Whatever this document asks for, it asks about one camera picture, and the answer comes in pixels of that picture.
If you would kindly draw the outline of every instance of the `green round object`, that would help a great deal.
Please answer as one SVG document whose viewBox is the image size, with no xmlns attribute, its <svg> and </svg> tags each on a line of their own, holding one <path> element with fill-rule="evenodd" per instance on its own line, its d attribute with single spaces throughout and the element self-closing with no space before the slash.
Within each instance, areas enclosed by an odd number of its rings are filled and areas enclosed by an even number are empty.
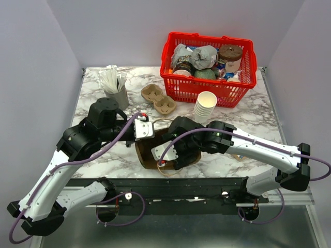
<svg viewBox="0 0 331 248">
<path fill-rule="evenodd" d="M 212 69 L 196 70 L 194 76 L 199 79 L 216 80 L 215 73 Z"/>
</svg>

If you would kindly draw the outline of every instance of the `gray floor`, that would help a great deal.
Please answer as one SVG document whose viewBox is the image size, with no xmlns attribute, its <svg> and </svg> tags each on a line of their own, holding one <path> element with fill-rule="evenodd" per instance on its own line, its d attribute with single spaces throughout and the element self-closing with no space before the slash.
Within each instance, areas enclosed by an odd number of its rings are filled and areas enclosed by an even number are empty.
<svg viewBox="0 0 331 248">
<path fill-rule="evenodd" d="M 274 217 L 280 206 L 264 207 L 259 220 Z M 132 220 L 132 216 L 121 220 Z M 318 247 L 305 206 L 287 206 L 267 225 L 251 225 L 234 215 L 144 216 L 127 227 L 96 224 L 95 208 L 85 208 L 43 239 L 47 248 L 116 247 Z"/>
</svg>

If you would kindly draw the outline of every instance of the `red basket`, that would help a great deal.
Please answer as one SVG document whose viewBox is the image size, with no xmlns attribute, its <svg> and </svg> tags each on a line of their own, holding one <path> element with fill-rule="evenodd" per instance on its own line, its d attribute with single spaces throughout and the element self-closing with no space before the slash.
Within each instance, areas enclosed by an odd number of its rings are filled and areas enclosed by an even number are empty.
<svg viewBox="0 0 331 248">
<path fill-rule="evenodd" d="M 193 76 L 169 74 L 171 56 L 178 44 L 203 46 L 212 45 L 220 48 L 223 44 L 238 45 L 243 49 L 242 61 L 239 70 L 240 83 L 196 79 Z M 198 94 L 210 91 L 217 96 L 217 106 L 235 107 L 249 89 L 257 83 L 255 72 L 257 59 L 253 50 L 253 42 L 244 39 L 235 39 L 223 36 L 222 38 L 200 36 L 199 34 L 169 33 L 168 40 L 163 48 L 160 74 L 164 79 L 167 95 L 175 101 L 195 103 Z"/>
</svg>

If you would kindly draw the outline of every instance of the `white wall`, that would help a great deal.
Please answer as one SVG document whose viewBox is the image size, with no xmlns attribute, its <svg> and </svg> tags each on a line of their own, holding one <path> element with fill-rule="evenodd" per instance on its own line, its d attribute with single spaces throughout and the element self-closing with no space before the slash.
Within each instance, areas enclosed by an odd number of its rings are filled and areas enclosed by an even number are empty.
<svg viewBox="0 0 331 248">
<path fill-rule="evenodd" d="M 306 142 L 331 162 L 331 2 L 306 0 L 267 68 L 270 92 L 289 144 Z M 310 162 L 312 176 L 326 166 Z M 312 182 L 316 210 L 331 247 L 331 178 Z"/>
<path fill-rule="evenodd" d="M 14 247 L 9 202 L 28 192 L 70 125 L 81 66 L 45 0 L 0 8 L 0 246 Z M 26 236 L 20 226 L 16 239 Z M 29 241 L 15 247 L 28 247 Z"/>
<path fill-rule="evenodd" d="M 160 65 L 168 33 L 251 39 L 266 66 L 304 0 L 48 0 L 84 66 Z"/>
</svg>

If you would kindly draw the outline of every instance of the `white marble surface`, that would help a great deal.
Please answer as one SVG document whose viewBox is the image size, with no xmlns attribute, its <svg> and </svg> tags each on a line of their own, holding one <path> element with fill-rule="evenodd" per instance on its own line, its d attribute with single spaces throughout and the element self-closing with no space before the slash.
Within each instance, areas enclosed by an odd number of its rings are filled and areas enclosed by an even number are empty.
<svg viewBox="0 0 331 248">
<path fill-rule="evenodd" d="M 87 68 L 78 105 L 73 119 L 73 125 L 77 125 L 84 118 L 89 106 L 98 98 L 104 97 L 103 90 L 96 83 L 97 72 L 102 68 Z M 122 67 L 127 72 L 128 81 L 126 88 L 130 106 L 125 113 L 130 117 L 137 111 L 148 113 L 151 121 L 163 117 L 153 109 L 153 105 L 147 103 L 140 95 L 140 90 L 147 84 L 157 84 L 166 93 L 163 79 L 160 77 L 159 67 Z M 253 135 L 270 141 L 281 143 L 281 137 L 276 123 L 273 108 L 264 86 L 261 72 L 257 71 L 257 85 L 249 90 L 241 102 L 233 108 L 216 107 L 212 120 L 221 120 L 235 125 Z M 193 119 L 193 103 L 177 102 L 177 109 L 166 118 L 174 119 L 176 116 L 187 116 Z M 155 129 L 168 126 L 169 122 L 158 122 Z M 237 161 L 229 154 L 202 154 L 199 163 L 184 168 L 173 177 L 243 177 L 256 175 L 269 169 L 270 166 L 261 162 L 246 159 Z M 134 145 L 126 148 L 124 142 L 117 143 L 109 152 L 101 158 L 85 164 L 74 177 L 164 177 L 157 170 L 144 169 L 140 164 Z"/>
</svg>

